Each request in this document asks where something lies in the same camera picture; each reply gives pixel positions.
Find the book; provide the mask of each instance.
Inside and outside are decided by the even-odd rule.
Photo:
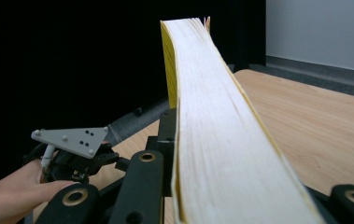
[[[324,223],[211,39],[209,20],[160,21],[177,109],[176,223]]]

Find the human hand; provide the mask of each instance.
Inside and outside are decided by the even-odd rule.
[[[17,223],[40,204],[49,202],[58,191],[75,183],[41,183],[41,179],[40,160],[34,160],[0,180],[0,223]]]

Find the gray wall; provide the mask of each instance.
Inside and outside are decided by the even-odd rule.
[[[266,55],[354,70],[354,0],[267,0]]]

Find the black curtain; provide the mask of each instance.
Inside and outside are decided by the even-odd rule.
[[[264,64],[264,1],[0,1],[0,178],[36,129],[103,127],[167,97],[160,20],[211,16],[235,69]]]

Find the wooden table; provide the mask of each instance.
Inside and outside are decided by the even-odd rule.
[[[235,77],[305,185],[326,195],[334,185],[354,185],[354,96],[250,70]],[[145,148],[148,136],[157,135],[158,125],[155,121],[114,150],[131,158]],[[111,164],[91,183],[101,189],[123,175]],[[174,223],[171,198],[165,200],[164,223]]]

